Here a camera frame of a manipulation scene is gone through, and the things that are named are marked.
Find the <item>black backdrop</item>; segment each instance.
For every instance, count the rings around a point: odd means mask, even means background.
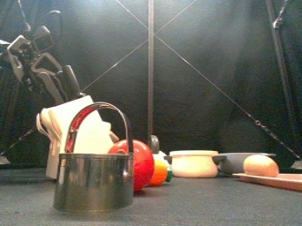
[[[146,141],[148,1],[24,0],[21,3],[31,25],[47,12],[61,12],[63,35],[49,52],[61,65],[72,66],[83,93],[89,94],[95,102],[111,102],[124,111],[135,138]],[[272,1],[277,12],[282,3]],[[163,0],[155,1],[154,7],[152,130],[160,149],[166,153],[180,149],[277,153],[282,167],[290,166],[294,155],[247,116],[251,114],[291,147],[297,147],[266,1]],[[301,7],[301,1],[291,1],[281,30],[297,123],[302,98]],[[1,1],[0,9],[0,39],[12,41],[23,31],[16,1]],[[47,27],[56,36],[57,20],[48,21]],[[3,67],[0,80],[1,142],[7,148],[33,127],[36,112],[51,103],[24,86],[19,87],[17,94],[12,92],[16,81],[9,67]],[[16,95],[13,112],[8,112],[7,100]],[[5,120],[12,115],[13,122],[7,130]],[[123,138],[116,115],[101,112],[101,117]],[[35,132],[5,156],[11,162],[45,165],[47,145],[45,137]]]

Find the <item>bucket handle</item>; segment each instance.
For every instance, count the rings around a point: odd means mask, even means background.
[[[75,115],[69,128],[68,128],[68,135],[65,138],[65,152],[73,153],[75,145],[76,145],[76,134],[80,127],[80,124],[83,123],[85,117],[97,109],[113,109],[117,111],[120,117],[123,118],[124,125],[126,125],[126,139],[127,139],[127,152],[128,154],[134,154],[134,139],[132,139],[132,132],[131,132],[131,126],[128,119],[126,117],[126,114],[120,111],[120,109],[107,103],[107,102],[95,102],[89,105],[87,105]]]

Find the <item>green object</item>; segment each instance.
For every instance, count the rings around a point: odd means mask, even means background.
[[[170,182],[174,177],[174,173],[171,169],[167,169],[166,182]]]

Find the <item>knife block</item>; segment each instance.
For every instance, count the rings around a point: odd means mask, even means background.
[[[71,102],[47,109],[53,129],[60,138],[57,144],[55,142],[51,144],[51,146],[55,147],[49,148],[45,167],[45,175],[53,179],[56,179],[59,154],[65,151],[64,146],[68,126],[79,110],[91,103],[93,103],[91,96],[84,96]],[[107,154],[108,149],[113,145],[109,134],[111,124],[101,120],[101,117],[96,111],[92,112],[85,121],[81,123],[80,130],[77,132],[75,153]]]

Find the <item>orange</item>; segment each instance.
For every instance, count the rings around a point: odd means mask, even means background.
[[[160,185],[166,182],[167,168],[163,161],[155,159],[155,172],[148,184],[152,186]]]

